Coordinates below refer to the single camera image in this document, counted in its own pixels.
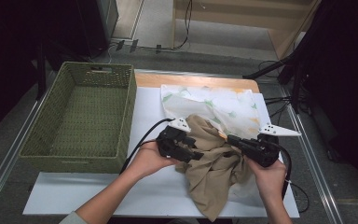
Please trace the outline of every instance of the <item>sleeve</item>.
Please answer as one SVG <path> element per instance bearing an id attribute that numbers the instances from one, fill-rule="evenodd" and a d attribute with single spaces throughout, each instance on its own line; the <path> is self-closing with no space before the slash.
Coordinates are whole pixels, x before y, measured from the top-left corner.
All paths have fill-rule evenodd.
<path id="1" fill-rule="evenodd" d="M 64 218 L 60 224 L 87 224 L 76 212 L 72 212 Z"/>

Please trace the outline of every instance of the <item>brown fabric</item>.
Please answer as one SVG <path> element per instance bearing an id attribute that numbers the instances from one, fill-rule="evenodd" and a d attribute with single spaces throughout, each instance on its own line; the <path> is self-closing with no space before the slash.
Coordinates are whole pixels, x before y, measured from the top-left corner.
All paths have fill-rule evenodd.
<path id="1" fill-rule="evenodd" d="M 185 173 L 189 193 L 201 213 L 215 221 L 227 202 L 231 185 L 248 176 L 248 168 L 239 151 L 225 143 L 218 131 L 205 119 L 191 115 L 186 119 L 189 137 L 196 139 L 193 150 L 204 153 L 199 161 L 180 163 L 176 170 Z"/>

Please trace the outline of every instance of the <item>woven basket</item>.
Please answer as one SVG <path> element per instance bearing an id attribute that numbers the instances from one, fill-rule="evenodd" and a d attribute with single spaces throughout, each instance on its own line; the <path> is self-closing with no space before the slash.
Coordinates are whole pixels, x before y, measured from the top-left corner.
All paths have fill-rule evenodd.
<path id="1" fill-rule="evenodd" d="M 131 65 L 64 63 L 21 146 L 43 172 L 118 173 L 130 141 Z"/>

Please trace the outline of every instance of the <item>human hand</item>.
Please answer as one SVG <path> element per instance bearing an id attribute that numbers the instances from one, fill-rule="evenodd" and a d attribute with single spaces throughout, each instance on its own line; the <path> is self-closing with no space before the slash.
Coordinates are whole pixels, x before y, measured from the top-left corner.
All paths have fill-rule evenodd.
<path id="1" fill-rule="evenodd" d="M 138 175 L 139 178 L 152 175 L 159 169 L 179 163 L 178 160 L 168 159 L 159 155 L 156 142 L 143 144 L 127 170 Z"/>
<path id="2" fill-rule="evenodd" d="M 263 201 L 266 199 L 275 199 L 276 197 L 282 199 L 282 187 L 286 175 L 286 166 L 279 160 L 276 160 L 269 167 L 262 167 L 256 161 L 246 156 L 243 157 L 255 173 L 255 182 Z"/>

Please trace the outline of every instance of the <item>white tabletop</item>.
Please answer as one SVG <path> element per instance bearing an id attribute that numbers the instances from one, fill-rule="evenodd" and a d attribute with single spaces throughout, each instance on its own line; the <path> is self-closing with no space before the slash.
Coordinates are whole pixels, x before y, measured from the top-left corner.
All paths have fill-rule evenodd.
<path id="1" fill-rule="evenodd" d="M 254 93 L 261 125 L 270 122 L 262 94 Z M 159 120 L 164 119 L 159 88 L 138 87 L 132 118 L 129 151 Z M 161 124 L 148 138 L 156 138 L 166 127 Z M 40 173 L 36 179 L 24 215 L 65 215 L 76 210 L 94 196 L 117 174 Z M 284 205 L 290 217 L 299 217 L 293 192 L 289 186 Z M 203 217 L 187 193 L 185 176 L 166 167 L 139 181 L 114 213 L 131 217 Z M 231 187 L 228 201 L 220 217 L 266 217 L 255 180 Z"/>

